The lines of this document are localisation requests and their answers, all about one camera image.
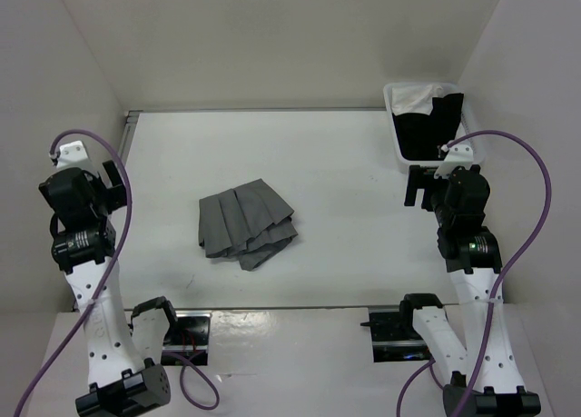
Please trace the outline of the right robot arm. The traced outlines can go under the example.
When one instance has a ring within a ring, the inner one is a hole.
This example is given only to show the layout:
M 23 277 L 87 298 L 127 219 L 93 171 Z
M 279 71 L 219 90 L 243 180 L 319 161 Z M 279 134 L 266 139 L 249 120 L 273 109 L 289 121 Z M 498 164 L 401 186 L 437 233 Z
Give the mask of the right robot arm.
M 438 222 L 438 250 L 445 260 L 462 315 L 464 336 L 450 326 L 433 293 L 409 293 L 399 305 L 398 328 L 428 346 L 444 384 L 448 416 L 537 416 L 541 401 L 517 368 L 504 318 L 502 261 L 496 237 L 484 226 L 490 195 L 480 169 L 457 167 L 445 176 L 435 169 L 409 168 L 404 204 L 422 191 L 422 209 Z

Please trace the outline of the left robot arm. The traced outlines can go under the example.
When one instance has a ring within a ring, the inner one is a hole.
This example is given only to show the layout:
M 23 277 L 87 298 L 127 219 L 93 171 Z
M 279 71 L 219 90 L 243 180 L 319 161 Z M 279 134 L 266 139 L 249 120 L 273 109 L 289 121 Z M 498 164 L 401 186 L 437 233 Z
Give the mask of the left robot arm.
M 171 400 L 161 364 L 164 344 L 180 335 L 181 322 L 163 296 L 123 309 L 115 230 L 109 216 L 126 206 L 114 163 L 106 186 L 99 174 L 69 166 L 39 191 L 53 209 L 52 256 L 73 290 L 87 341 L 88 392 L 75 401 L 80 416 L 141 416 Z

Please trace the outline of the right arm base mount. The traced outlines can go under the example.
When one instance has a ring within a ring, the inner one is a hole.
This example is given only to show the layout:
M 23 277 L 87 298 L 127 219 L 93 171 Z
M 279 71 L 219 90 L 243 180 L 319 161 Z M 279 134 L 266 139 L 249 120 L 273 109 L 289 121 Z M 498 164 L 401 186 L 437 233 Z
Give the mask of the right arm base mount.
M 431 357 L 428 346 L 405 324 L 399 309 L 369 309 L 369 319 L 360 326 L 369 331 L 375 363 L 419 362 Z

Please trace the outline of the grey pleated skirt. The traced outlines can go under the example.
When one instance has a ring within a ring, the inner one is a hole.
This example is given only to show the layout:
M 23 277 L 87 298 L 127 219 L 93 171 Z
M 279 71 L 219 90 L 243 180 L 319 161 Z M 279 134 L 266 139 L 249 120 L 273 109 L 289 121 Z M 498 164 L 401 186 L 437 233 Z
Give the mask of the grey pleated skirt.
M 253 271 L 297 236 L 294 210 L 262 179 L 199 200 L 198 244 L 209 259 Z

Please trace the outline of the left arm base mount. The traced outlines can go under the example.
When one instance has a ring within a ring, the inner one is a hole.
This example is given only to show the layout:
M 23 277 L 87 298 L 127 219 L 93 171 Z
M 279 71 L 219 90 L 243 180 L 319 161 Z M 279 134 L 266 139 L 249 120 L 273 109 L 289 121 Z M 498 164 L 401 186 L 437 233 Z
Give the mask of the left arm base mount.
M 210 312 L 178 311 L 177 323 L 170 327 L 163 341 L 163 365 L 179 365 L 180 361 L 167 356 L 167 352 L 180 354 L 194 365 L 202 367 L 208 363 L 211 331 Z

